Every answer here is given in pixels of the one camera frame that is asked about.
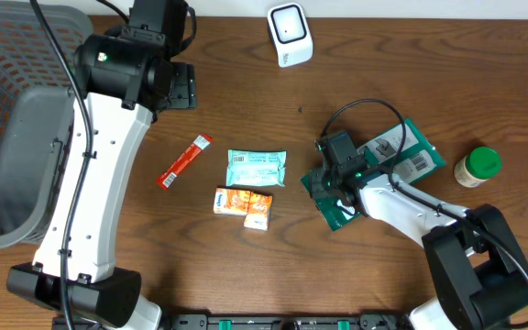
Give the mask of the orange white box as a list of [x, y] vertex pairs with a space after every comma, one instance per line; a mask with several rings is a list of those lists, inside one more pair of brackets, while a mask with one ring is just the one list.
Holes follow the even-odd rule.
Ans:
[[270, 223], [270, 209], [272, 197], [253, 192], [249, 199], [247, 215], [244, 220], [244, 227], [267, 231]]

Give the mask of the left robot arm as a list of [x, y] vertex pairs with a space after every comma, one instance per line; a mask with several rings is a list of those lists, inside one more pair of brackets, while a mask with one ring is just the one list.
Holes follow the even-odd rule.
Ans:
[[193, 66], [177, 61], [196, 35], [184, 1], [138, 0], [116, 32], [80, 45], [67, 74], [75, 93], [70, 150], [47, 233], [6, 287], [105, 329], [157, 329], [162, 311], [137, 271], [116, 265], [116, 230], [141, 141], [160, 112], [194, 109]]

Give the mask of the mint green wipes packet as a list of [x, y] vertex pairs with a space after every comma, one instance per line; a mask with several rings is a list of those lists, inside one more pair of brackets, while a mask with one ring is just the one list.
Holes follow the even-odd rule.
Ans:
[[227, 152], [226, 185], [284, 186], [286, 151], [246, 151], [230, 149]]

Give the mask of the red sachet packet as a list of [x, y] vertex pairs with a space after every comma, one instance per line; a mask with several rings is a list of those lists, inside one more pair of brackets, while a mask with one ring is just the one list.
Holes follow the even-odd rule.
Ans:
[[168, 190], [183, 170], [213, 142], [213, 138], [200, 134], [192, 144], [162, 173], [157, 179], [157, 185]]

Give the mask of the green-lidded white jar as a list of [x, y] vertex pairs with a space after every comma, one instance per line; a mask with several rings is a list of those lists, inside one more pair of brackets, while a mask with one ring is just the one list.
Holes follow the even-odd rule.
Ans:
[[467, 188], [476, 188], [495, 177], [502, 169], [500, 154], [489, 147], [474, 148], [454, 167], [456, 181]]

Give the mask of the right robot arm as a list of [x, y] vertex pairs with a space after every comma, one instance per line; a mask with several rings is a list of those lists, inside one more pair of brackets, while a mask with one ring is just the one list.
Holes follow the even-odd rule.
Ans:
[[528, 327], [528, 262], [502, 212], [440, 201], [392, 168], [369, 166], [346, 133], [315, 142], [323, 165], [309, 174], [314, 199], [393, 226], [425, 253], [435, 297], [409, 312], [405, 329]]

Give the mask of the green white sponge package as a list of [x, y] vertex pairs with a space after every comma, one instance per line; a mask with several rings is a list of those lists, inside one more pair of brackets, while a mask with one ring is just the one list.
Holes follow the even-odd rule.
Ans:
[[[444, 167], [446, 161], [411, 118], [407, 117], [404, 123], [406, 139], [393, 172], [406, 183], [414, 184]], [[360, 145], [357, 152], [364, 157], [370, 166], [384, 165], [389, 167], [401, 143], [401, 138], [401, 125], [397, 125]], [[313, 200], [313, 202], [332, 231], [336, 231], [361, 217], [361, 213], [356, 212], [354, 207], [345, 207], [336, 198]]]

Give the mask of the orange small box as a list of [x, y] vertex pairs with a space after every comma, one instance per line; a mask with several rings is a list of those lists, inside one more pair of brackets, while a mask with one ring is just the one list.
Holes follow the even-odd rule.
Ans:
[[217, 215], [246, 215], [251, 192], [229, 188], [217, 188], [213, 211]]

